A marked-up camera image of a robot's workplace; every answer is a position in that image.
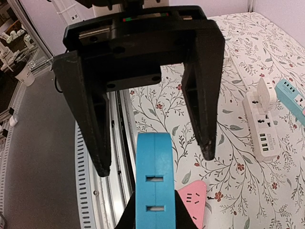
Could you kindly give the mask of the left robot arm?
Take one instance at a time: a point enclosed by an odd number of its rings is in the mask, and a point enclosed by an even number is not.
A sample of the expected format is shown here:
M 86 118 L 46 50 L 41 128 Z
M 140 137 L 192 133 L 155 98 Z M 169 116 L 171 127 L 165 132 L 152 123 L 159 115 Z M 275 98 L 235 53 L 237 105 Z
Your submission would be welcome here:
M 110 173 L 107 93 L 158 84 L 161 67 L 184 64 L 182 91 L 203 157 L 215 157 L 225 39 L 199 6 L 145 8 L 142 0 L 82 0 L 86 8 L 121 5 L 69 25 L 52 68 L 99 176 Z

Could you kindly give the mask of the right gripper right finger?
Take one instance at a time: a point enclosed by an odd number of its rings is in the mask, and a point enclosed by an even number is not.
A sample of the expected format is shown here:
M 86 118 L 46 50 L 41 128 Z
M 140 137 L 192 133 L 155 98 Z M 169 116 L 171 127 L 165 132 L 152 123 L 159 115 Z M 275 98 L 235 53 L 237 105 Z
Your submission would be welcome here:
M 197 229 L 177 190 L 175 190 L 175 214 L 177 229 Z

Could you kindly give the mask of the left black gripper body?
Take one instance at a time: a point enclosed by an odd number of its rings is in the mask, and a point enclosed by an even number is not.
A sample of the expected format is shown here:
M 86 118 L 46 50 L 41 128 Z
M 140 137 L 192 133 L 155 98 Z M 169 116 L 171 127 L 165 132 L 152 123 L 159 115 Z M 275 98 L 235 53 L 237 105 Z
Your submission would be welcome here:
M 70 25 L 63 43 L 62 90 L 103 92 L 157 84 L 161 67 L 182 63 L 182 87 L 217 93 L 224 37 L 199 6 L 121 12 Z

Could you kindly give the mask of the teal power strip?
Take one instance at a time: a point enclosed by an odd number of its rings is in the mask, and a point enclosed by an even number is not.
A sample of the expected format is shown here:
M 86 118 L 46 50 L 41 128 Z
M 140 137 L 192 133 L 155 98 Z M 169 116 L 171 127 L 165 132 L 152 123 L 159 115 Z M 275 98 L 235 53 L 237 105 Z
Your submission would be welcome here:
M 286 79 L 282 79 L 276 84 L 275 91 L 277 98 L 304 126 L 305 98 L 303 95 Z

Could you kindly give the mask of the pink triangular power strip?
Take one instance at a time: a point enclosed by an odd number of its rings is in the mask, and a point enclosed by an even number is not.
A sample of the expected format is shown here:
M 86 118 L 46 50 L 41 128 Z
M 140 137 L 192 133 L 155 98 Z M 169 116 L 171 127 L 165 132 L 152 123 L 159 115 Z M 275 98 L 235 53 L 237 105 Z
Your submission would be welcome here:
M 198 229 L 203 228 L 206 190 L 206 183 L 202 180 L 196 180 L 178 190 L 193 223 Z

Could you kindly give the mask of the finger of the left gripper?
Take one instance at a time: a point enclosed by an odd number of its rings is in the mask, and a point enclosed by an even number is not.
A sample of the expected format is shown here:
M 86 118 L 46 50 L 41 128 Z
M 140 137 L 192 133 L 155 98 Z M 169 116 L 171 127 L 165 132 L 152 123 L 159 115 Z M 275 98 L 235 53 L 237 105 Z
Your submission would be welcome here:
M 105 82 L 77 51 L 55 56 L 52 67 L 96 172 L 100 177 L 109 176 L 112 156 Z
M 196 35 L 184 61 L 182 91 L 197 144 L 205 160 L 216 147 L 217 108 L 224 61 L 223 35 Z

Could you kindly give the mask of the blue plug adapter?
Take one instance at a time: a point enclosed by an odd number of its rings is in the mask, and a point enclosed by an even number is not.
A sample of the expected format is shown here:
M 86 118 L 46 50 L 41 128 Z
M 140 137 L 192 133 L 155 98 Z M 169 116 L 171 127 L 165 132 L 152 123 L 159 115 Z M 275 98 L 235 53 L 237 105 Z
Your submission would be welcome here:
M 176 227 L 172 141 L 169 133 L 141 133 L 136 151 L 135 225 Z

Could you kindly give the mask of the white power strip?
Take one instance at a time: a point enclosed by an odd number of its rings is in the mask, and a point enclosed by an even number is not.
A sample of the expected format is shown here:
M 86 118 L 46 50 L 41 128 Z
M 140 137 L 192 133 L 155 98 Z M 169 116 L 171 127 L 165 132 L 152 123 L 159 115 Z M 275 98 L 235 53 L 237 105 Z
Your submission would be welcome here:
M 242 103 L 253 141 L 253 155 L 259 162 L 275 159 L 280 146 L 271 113 L 263 110 L 257 92 L 247 92 Z

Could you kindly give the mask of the white charger adapter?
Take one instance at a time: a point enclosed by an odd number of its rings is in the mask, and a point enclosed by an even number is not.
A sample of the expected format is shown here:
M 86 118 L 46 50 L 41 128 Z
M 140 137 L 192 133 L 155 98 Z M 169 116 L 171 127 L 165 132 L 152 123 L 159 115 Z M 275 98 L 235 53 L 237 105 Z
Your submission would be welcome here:
M 257 85 L 257 94 L 265 112 L 271 111 L 277 100 L 273 83 L 268 77 L 262 77 Z

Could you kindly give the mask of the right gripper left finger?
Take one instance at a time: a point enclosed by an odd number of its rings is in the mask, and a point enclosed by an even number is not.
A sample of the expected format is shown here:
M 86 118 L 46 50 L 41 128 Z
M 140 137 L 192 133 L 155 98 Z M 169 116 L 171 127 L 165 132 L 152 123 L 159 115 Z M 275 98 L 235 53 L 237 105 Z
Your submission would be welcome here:
M 124 212 L 115 229 L 135 228 L 135 193 L 132 193 Z

